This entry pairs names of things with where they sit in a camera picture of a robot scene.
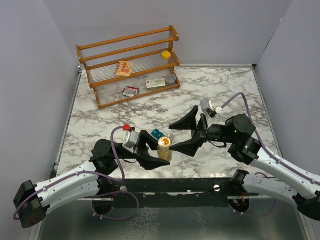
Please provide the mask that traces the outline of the clear pill bottle gold lid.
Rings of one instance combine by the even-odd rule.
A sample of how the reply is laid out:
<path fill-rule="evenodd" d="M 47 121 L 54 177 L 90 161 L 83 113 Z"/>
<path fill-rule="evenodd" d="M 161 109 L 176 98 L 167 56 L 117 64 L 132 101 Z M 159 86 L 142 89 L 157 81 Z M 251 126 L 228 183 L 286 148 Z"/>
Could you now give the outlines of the clear pill bottle gold lid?
<path fill-rule="evenodd" d="M 160 159 L 170 162 L 173 158 L 173 152 L 170 150 L 171 140 L 163 136 L 158 140 L 157 154 Z"/>

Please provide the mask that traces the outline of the teal pill organizer box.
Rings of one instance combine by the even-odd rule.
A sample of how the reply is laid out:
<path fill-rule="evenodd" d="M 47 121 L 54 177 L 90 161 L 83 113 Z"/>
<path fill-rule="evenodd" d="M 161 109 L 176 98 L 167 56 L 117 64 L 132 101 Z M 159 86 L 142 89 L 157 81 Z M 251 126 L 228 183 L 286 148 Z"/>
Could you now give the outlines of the teal pill organizer box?
<path fill-rule="evenodd" d="M 159 140 L 159 139 L 161 139 L 162 137 L 165 136 L 165 135 L 164 135 L 160 130 L 158 130 L 157 128 L 152 131 L 151 135 L 152 135 L 156 140 Z"/>

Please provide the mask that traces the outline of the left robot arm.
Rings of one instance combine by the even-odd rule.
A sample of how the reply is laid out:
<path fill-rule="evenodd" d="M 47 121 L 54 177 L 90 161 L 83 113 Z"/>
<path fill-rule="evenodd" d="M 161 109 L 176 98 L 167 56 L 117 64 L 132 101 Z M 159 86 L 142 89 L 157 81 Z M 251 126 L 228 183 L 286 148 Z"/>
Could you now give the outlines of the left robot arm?
<path fill-rule="evenodd" d="M 125 143 L 116 143 L 113 135 L 109 140 L 98 140 L 92 157 L 65 174 L 38 183 L 22 183 L 13 199 L 13 219 L 27 229 L 76 200 L 122 194 L 114 186 L 126 179 L 121 160 L 136 160 L 147 171 L 170 165 L 169 161 L 149 154 L 149 150 L 157 150 L 158 143 L 147 131 L 137 133 L 131 127 L 127 134 Z"/>

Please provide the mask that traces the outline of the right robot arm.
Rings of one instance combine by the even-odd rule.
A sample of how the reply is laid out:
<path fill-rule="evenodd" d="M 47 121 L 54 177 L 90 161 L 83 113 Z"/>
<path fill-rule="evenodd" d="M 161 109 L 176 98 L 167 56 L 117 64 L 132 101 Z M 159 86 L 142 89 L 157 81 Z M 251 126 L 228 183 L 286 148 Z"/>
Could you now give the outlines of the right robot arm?
<path fill-rule="evenodd" d="M 170 147 L 172 151 L 194 157 L 206 142 L 229 144 L 228 153 L 237 162 L 255 167 L 273 176 L 259 177 L 238 170 L 229 189 L 236 195 L 255 193 L 293 204 L 304 216 L 320 219 L 320 177 L 270 151 L 261 140 L 253 138 L 256 127 L 246 114 L 231 117 L 225 124 L 208 125 L 205 114 L 196 120 L 198 106 L 169 126 L 171 130 L 190 130 L 192 138 Z"/>

